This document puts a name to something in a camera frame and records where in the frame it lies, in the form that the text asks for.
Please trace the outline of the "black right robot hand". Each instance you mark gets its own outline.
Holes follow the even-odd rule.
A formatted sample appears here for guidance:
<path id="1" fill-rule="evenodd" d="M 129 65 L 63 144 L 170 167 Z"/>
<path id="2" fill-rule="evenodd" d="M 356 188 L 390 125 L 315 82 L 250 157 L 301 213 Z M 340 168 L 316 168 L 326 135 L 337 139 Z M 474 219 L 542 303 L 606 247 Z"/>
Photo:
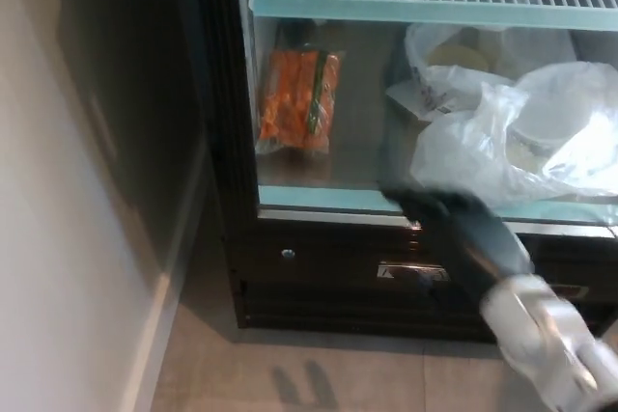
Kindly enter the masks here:
<path id="1" fill-rule="evenodd" d="M 383 185 L 380 193 L 420 224 L 432 255 L 474 303 L 500 282 L 534 272 L 520 239 L 478 197 L 402 184 Z"/>

